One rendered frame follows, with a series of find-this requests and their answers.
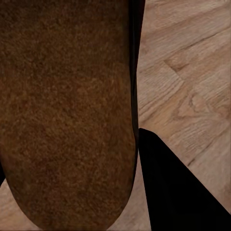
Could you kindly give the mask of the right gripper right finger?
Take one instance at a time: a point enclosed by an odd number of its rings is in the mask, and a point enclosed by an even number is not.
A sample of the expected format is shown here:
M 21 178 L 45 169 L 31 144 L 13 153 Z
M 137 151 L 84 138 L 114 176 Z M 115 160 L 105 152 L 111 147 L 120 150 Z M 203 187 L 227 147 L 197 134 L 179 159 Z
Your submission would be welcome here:
M 139 128 L 152 231 L 231 231 L 231 215 L 153 132 Z

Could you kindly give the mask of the sandal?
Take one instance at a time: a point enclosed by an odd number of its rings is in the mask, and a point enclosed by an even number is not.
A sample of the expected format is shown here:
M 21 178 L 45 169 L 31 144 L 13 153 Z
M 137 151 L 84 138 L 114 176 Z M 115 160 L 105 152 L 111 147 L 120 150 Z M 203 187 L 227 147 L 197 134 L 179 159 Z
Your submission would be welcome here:
M 0 163 L 43 231 L 106 231 L 138 159 L 145 0 L 0 0 Z

